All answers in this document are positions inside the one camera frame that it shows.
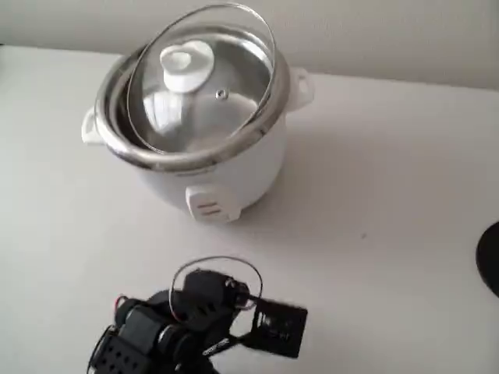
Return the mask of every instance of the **white table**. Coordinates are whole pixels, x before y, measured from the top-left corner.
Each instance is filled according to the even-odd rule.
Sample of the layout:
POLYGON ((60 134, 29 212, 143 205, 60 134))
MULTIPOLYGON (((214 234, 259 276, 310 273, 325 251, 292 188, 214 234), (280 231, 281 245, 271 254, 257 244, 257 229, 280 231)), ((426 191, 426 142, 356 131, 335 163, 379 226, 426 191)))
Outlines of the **white table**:
POLYGON ((236 348, 222 374, 497 373, 499 300, 474 255, 499 220, 499 93, 316 75, 274 188, 207 226, 81 143, 116 59, 0 47, 2 372, 84 372, 117 294, 233 254, 309 319, 297 361, 236 348))

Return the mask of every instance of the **black object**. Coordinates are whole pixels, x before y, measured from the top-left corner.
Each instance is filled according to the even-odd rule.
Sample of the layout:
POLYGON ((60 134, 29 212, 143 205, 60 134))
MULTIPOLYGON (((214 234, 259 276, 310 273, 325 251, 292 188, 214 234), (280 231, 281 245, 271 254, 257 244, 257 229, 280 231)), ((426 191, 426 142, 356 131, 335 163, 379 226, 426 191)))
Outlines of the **black object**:
POLYGON ((499 297, 499 222, 490 226, 480 238, 476 265, 483 282, 499 297))
POLYGON ((259 300, 253 327, 244 345, 275 355, 297 358, 306 315, 307 311, 303 308, 259 300))
POLYGON ((254 297, 246 284, 211 270, 194 270, 182 291, 159 291, 147 301, 127 299, 115 325, 104 332, 89 362, 95 374, 217 374, 209 357, 237 344, 297 358, 305 330, 303 308, 254 297), (229 331, 241 308, 257 304, 253 327, 242 337, 229 331))

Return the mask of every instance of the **lid knob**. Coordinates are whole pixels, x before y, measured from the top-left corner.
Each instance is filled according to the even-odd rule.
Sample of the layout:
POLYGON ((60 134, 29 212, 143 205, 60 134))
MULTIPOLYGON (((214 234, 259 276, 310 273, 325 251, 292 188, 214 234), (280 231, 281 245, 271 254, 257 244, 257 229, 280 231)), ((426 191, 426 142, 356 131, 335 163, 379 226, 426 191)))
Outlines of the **lid knob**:
POLYGON ((188 41, 163 49, 159 56, 165 86, 172 92, 185 94, 197 90, 210 77, 214 53, 204 41, 188 41))

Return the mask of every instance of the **rice cooker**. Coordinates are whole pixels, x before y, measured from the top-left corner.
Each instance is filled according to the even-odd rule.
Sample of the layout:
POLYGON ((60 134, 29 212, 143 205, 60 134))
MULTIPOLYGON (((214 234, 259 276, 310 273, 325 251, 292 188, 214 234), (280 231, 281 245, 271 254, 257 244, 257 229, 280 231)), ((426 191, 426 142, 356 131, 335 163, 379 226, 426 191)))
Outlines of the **rice cooker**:
POLYGON ((206 5, 116 62, 81 136, 194 219, 228 222, 271 187, 285 115, 312 100, 309 74, 288 67, 258 13, 206 5))

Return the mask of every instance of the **stainless steel inner pot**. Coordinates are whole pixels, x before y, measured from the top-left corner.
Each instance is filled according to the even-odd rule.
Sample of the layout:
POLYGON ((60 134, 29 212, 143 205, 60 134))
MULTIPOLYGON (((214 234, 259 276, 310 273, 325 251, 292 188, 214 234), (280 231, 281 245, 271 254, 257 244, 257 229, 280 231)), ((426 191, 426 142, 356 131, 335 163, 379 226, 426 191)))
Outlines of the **stainless steel inner pot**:
MULTIPOLYGON (((231 26, 214 26, 218 32, 236 33, 236 37, 250 38, 253 43, 264 43, 248 30, 231 26)), ((106 75, 97 94, 95 115, 97 130, 109 150, 123 160, 141 168, 156 171, 192 171, 226 161, 258 142, 283 113, 289 95, 289 70, 285 59, 276 51, 275 75, 271 95, 251 122, 237 133, 213 147, 192 152, 157 153, 147 149, 133 131, 128 118, 127 91, 130 76, 143 48, 121 58, 106 75)))

